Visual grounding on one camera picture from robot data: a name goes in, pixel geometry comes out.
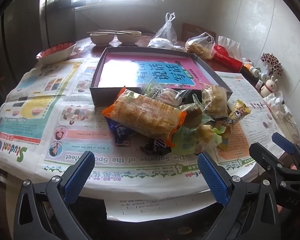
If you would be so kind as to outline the person's right hand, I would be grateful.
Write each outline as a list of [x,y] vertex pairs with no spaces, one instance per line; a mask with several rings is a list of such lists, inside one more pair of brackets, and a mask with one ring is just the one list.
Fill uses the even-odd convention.
[[[296,170],[296,169],[297,169],[297,167],[295,166],[295,164],[292,164],[292,165],[290,166],[290,168],[293,169],[293,170]],[[282,210],[283,210],[283,207],[280,206],[280,205],[277,205],[277,210],[278,210],[279,213],[281,213]]]

